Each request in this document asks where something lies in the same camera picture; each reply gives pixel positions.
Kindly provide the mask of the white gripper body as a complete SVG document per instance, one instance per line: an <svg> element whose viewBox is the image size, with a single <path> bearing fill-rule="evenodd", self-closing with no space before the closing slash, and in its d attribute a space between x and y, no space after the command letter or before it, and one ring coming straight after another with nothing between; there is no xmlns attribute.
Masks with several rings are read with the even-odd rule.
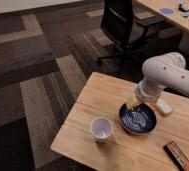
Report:
<svg viewBox="0 0 189 171"><path fill-rule="evenodd" d="M154 82L142 80L135 93L141 102L156 102L162 94L162 88Z"/></svg>

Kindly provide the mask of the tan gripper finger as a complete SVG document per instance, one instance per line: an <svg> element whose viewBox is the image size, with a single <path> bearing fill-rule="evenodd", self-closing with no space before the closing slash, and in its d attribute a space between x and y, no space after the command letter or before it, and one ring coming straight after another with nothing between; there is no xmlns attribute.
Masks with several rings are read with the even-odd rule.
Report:
<svg viewBox="0 0 189 171"><path fill-rule="evenodd" d="M132 94L128 101L126 102L126 106L128 110L131 110L133 107L139 105L140 102L135 94Z"/></svg>

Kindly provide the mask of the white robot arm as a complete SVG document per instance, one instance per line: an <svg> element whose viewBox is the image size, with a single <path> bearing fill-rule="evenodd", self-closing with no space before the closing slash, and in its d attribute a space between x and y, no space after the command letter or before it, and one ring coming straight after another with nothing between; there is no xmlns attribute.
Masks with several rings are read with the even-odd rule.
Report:
<svg viewBox="0 0 189 171"><path fill-rule="evenodd" d="M141 103L153 103L158 108L170 109L161 99L166 87L189 97L189 70L180 53L170 52L147 59L142 65L142 73L143 79L126 102L128 109Z"/></svg>

